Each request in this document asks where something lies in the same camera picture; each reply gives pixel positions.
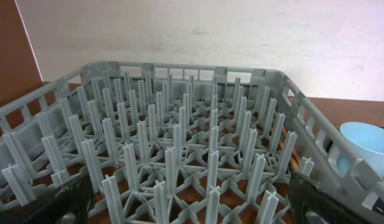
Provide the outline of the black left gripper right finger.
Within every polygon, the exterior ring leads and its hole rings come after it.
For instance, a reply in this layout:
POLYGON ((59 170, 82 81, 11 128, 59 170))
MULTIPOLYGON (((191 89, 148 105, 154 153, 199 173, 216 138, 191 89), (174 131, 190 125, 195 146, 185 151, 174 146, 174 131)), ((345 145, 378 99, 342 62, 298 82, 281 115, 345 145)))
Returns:
POLYGON ((288 198, 297 223, 369 223, 299 172, 291 174, 288 198))

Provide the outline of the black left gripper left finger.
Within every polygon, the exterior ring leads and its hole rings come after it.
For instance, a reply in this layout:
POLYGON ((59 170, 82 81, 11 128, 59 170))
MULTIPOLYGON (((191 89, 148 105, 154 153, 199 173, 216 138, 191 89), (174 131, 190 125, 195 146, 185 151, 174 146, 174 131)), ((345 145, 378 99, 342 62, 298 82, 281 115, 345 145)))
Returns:
POLYGON ((89 175, 82 174, 60 187, 48 190, 30 203, 0 213, 0 223, 58 223, 73 214, 74 223, 88 223, 95 193, 89 175))

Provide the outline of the grey dishwasher rack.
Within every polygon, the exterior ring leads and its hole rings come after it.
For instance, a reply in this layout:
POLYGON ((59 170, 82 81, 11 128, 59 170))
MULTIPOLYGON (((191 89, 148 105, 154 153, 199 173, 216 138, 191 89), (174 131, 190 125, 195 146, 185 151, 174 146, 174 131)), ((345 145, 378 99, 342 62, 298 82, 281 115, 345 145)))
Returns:
POLYGON ((384 223, 384 178, 277 70, 92 62, 0 108, 0 213, 87 174, 88 222, 287 223, 293 172, 384 223))

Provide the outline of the round black tray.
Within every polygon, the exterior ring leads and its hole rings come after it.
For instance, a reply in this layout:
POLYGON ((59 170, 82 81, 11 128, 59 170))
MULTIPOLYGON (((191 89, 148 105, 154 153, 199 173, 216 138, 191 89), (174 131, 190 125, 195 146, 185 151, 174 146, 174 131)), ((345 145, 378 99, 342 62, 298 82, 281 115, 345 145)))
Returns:
POLYGON ((384 216, 384 202, 378 198, 373 205, 372 210, 384 216))

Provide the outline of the blue plastic cup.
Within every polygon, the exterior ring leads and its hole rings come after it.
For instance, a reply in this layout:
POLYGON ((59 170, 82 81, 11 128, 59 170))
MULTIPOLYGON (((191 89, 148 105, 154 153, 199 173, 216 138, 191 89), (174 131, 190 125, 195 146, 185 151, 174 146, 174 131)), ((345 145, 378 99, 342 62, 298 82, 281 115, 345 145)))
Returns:
POLYGON ((340 132, 353 145, 353 150, 384 178, 384 128, 346 122, 340 126, 340 132))

